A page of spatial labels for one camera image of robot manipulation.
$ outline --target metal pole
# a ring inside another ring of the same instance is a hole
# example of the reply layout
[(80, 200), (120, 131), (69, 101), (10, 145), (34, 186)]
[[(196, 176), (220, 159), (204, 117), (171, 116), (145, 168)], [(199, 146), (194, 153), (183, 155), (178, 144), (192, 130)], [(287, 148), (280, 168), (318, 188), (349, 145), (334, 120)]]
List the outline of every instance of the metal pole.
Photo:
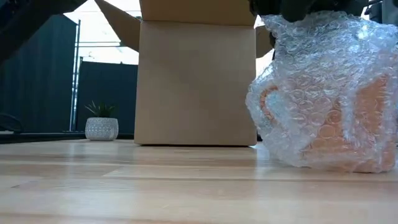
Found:
[(81, 29), (81, 20), (79, 20), (79, 22), (78, 22), (77, 34), (76, 34), (75, 68), (73, 71), (72, 102), (70, 105), (69, 131), (76, 131), (76, 127), (75, 127), (73, 121), (75, 120), (75, 116), (76, 116), (75, 100), (76, 100), (76, 93), (77, 93), (77, 73), (78, 73), (78, 64), (79, 64), (80, 29)]

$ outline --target bubble wrap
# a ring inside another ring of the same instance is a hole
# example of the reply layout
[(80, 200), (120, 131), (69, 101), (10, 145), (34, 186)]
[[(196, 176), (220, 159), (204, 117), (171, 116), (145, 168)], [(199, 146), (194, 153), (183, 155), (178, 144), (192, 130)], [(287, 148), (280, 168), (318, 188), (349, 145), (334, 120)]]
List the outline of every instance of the bubble wrap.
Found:
[(397, 27), (329, 11), (262, 20), (277, 38), (275, 60), (246, 104), (271, 155), (296, 167), (394, 168)]

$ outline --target box flap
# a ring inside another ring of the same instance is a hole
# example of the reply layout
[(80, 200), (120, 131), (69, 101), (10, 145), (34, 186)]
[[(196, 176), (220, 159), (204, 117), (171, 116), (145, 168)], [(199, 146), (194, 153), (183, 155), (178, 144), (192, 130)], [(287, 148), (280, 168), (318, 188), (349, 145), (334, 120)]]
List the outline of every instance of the box flap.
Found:
[(144, 21), (253, 26), (248, 0), (140, 0)]
[(122, 44), (139, 52), (141, 21), (104, 0), (95, 0)]
[(256, 58), (261, 58), (272, 50), (269, 34), (265, 26), (256, 27)]

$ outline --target light wood floor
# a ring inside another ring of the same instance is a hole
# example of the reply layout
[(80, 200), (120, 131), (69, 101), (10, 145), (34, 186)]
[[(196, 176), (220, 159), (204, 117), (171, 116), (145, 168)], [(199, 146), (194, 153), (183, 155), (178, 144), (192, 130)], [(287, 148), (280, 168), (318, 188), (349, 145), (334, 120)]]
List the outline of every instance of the light wood floor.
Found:
[(398, 223), (398, 172), (296, 169), (247, 148), (0, 145), (0, 223)]

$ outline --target potted plant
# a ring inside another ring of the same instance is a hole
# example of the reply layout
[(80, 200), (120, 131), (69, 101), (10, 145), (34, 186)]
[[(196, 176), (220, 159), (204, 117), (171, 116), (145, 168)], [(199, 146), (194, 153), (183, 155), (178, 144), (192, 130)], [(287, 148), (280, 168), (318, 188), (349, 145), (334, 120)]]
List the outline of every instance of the potted plant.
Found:
[(115, 106), (107, 106), (104, 103), (96, 106), (94, 102), (86, 108), (94, 115), (86, 122), (86, 138), (91, 141), (113, 141), (119, 134), (119, 123), (116, 118), (111, 118)]

